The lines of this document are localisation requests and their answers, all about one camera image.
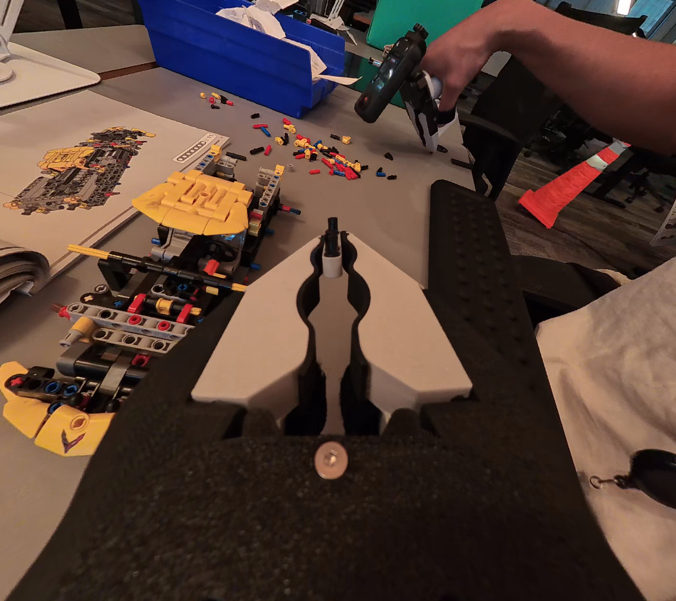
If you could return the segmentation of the grey desk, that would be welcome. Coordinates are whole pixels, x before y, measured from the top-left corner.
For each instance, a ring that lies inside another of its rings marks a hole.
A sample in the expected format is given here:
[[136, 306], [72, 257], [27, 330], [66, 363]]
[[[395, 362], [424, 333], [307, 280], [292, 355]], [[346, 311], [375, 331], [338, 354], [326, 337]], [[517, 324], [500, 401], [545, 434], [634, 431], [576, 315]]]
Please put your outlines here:
[[[244, 155], [260, 143], [249, 115], [259, 111], [269, 124], [281, 115], [236, 98], [230, 111], [212, 111], [199, 100], [211, 91], [201, 82], [163, 68], [138, 71], [101, 82], [94, 92], [204, 130], [230, 137], [233, 151]], [[285, 148], [272, 151], [275, 161], [241, 164], [236, 175], [251, 183], [259, 166], [292, 163], [295, 171], [283, 180], [284, 203], [301, 209], [300, 216], [279, 214], [275, 234], [263, 242], [257, 257], [261, 274], [281, 262], [326, 228], [337, 216], [342, 229], [357, 235], [383, 257], [422, 284], [427, 283], [428, 195], [438, 178], [473, 188], [465, 169], [453, 166], [449, 155], [423, 150], [406, 112], [389, 105], [377, 123], [364, 123], [353, 111], [359, 93], [339, 86], [306, 115], [300, 133], [319, 132], [351, 137], [346, 150], [370, 168], [362, 179], [309, 175], [307, 166], [288, 159]], [[377, 178], [382, 167], [397, 180]], [[1, 306], [1, 362], [16, 360], [25, 366], [50, 366], [60, 353], [57, 346], [64, 319], [50, 309], [97, 284], [94, 261], [80, 261], [33, 297], [18, 295]], [[88, 457], [66, 459], [35, 447], [5, 419], [1, 420], [1, 599], [4, 600], [40, 554], [68, 509], [89, 462]]]

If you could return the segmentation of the large scatter of coloured pins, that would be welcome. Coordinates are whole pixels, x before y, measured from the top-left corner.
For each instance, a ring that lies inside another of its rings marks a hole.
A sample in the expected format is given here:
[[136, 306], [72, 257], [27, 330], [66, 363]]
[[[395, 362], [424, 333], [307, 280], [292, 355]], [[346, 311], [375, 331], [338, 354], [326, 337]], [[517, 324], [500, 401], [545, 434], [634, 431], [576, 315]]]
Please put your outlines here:
[[[369, 169], [369, 166], [361, 163], [358, 159], [350, 161], [336, 147], [330, 147], [322, 140], [313, 142], [308, 136], [299, 134], [296, 126], [290, 119], [283, 117], [282, 126], [284, 133], [274, 136], [270, 131], [269, 125], [264, 122], [254, 123], [251, 128], [259, 130], [266, 137], [271, 138], [280, 147], [290, 147], [293, 145], [293, 158], [296, 160], [306, 160], [307, 162], [321, 162], [326, 166], [329, 175], [343, 177], [346, 180], [359, 180], [362, 174]], [[351, 137], [331, 134], [330, 139], [337, 140], [344, 145], [351, 143]], [[258, 147], [249, 151], [250, 155], [263, 154], [266, 157], [272, 152], [273, 146], [268, 143], [265, 147]], [[386, 173], [382, 167], [379, 167], [375, 173], [377, 178], [383, 178], [388, 181], [397, 180], [396, 174]]]

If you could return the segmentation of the person's right hand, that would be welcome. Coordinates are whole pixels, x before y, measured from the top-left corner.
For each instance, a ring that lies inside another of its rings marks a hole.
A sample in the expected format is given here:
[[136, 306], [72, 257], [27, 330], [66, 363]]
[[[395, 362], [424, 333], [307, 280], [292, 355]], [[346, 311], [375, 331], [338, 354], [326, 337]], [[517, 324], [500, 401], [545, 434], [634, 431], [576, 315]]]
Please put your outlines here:
[[451, 110], [489, 58], [503, 50], [501, 33], [508, 27], [512, 4], [512, 0], [498, 0], [482, 8], [427, 47], [420, 66], [442, 83], [441, 112]]

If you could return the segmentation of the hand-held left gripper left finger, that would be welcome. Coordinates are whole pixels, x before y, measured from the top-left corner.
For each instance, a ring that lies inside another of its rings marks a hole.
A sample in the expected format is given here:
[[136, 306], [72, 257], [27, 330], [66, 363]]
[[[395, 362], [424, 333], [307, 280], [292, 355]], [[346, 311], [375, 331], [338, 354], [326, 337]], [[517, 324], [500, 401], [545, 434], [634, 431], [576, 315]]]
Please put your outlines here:
[[191, 397], [269, 411], [286, 433], [319, 435], [326, 378], [308, 316], [317, 306], [323, 241], [316, 237], [249, 285]]

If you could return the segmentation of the open instruction booklet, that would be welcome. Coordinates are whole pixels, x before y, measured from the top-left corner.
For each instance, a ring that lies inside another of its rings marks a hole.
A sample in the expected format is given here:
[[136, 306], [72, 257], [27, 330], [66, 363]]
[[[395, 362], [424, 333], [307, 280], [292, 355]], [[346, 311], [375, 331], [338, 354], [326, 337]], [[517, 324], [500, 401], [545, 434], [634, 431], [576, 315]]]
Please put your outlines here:
[[1, 116], [1, 301], [31, 294], [228, 138], [91, 91]]

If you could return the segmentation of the person's right forearm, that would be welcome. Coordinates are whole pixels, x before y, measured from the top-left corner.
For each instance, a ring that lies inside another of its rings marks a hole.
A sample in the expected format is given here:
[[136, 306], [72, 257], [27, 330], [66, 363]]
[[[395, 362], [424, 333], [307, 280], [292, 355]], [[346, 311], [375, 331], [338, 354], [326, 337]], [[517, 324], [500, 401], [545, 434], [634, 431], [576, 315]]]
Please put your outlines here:
[[487, 7], [496, 50], [516, 57], [588, 123], [675, 155], [675, 45], [563, 16], [532, 0]]

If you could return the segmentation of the black office chair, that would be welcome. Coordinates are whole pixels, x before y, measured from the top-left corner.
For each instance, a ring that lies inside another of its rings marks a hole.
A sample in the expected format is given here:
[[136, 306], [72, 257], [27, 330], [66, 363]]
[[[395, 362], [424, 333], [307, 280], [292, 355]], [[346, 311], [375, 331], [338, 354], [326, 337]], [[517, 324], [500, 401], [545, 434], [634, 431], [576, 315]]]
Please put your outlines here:
[[507, 64], [462, 118], [464, 141], [475, 159], [475, 185], [491, 199], [503, 189], [520, 151], [557, 110], [568, 106], [507, 53]]

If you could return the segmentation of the crumpled white paper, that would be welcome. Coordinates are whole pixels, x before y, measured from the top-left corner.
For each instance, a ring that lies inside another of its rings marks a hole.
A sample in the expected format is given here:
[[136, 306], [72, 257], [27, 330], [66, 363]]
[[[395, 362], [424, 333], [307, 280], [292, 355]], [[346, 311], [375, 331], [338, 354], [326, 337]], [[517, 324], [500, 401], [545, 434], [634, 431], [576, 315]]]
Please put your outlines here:
[[248, 7], [222, 8], [215, 14], [275, 39], [282, 39], [284, 42], [308, 51], [313, 81], [328, 80], [344, 86], [352, 85], [359, 81], [359, 78], [329, 75], [326, 70], [326, 64], [312, 47], [287, 37], [280, 21], [275, 15], [296, 3], [298, 3], [298, 0], [256, 0], [253, 5]]

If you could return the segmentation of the black badge reel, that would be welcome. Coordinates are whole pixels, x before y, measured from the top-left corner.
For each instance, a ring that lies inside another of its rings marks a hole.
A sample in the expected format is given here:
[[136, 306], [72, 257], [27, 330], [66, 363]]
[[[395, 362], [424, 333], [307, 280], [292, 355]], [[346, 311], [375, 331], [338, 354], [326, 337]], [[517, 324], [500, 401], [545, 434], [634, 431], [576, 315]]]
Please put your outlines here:
[[638, 450], [630, 458], [627, 473], [611, 478], [591, 476], [595, 489], [613, 485], [621, 490], [640, 491], [651, 500], [675, 509], [675, 453], [666, 450]]

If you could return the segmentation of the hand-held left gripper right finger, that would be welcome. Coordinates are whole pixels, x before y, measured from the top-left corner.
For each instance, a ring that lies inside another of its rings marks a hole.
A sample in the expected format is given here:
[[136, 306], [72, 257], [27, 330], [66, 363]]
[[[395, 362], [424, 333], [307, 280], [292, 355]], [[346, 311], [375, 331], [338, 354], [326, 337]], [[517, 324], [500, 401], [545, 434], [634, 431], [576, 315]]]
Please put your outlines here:
[[466, 399], [472, 383], [421, 285], [353, 234], [341, 233], [351, 327], [340, 386], [348, 435], [378, 435], [399, 409]]

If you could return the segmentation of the orange traffic cone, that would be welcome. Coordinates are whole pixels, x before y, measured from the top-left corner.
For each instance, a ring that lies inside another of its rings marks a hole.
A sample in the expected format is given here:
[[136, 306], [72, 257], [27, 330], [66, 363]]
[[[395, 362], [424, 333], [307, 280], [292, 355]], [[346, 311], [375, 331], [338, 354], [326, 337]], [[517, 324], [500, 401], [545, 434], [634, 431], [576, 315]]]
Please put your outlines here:
[[615, 162], [630, 144], [614, 140], [609, 146], [574, 166], [536, 191], [528, 190], [518, 204], [547, 229], [552, 228], [563, 208]]

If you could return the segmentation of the blue plastic bin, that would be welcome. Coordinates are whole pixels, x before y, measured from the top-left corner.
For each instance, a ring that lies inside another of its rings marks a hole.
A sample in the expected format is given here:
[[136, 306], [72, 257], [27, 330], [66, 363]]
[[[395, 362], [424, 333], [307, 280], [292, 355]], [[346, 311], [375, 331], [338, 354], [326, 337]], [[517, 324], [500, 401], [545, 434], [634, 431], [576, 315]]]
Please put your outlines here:
[[219, 16], [246, 0], [138, 0], [159, 66], [269, 109], [303, 117], [337, 86], [345, 42], [285, 14], [288, 41]]

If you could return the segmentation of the partly built toy car model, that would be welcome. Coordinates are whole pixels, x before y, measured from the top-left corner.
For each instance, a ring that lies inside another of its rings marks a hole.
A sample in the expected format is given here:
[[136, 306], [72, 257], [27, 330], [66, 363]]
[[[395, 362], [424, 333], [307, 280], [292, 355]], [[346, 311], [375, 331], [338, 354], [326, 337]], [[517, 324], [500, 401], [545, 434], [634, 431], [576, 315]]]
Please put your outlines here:
[[97, 259], [102, 284], [55, 311], [71, 322], [53, 368], [1, 365], [2, 415], [37, 447], [58, 456], [92, 455], [134, 388], [219, 305], [246, 285], [240, 267], [273, 234], [285, 205], [285, 166], [260, 167], [253, 188], [234, 178], [244, 156], [212, 149], [188, 172], [174, 172], [132, 205], [157, 225], [144, 257], [69, 244]]

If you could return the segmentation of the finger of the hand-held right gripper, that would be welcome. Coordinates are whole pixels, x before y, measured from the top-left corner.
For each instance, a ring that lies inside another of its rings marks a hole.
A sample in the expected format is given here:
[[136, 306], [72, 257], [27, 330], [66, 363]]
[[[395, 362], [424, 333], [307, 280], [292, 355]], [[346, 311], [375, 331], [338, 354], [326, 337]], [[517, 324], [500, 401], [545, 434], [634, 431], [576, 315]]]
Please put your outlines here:
[[466, 152], [463, 145], [462, 126], [458, 120], [438, 127], [437, 145], [447, 147], [448, 152]]
[[428, 101], [419, 108], [408, 102], [408, 116], [418, 133], [422, 145], [430, 152], [438, 149], [439, 129], [437, 125], [438, 106], [435, 101]]

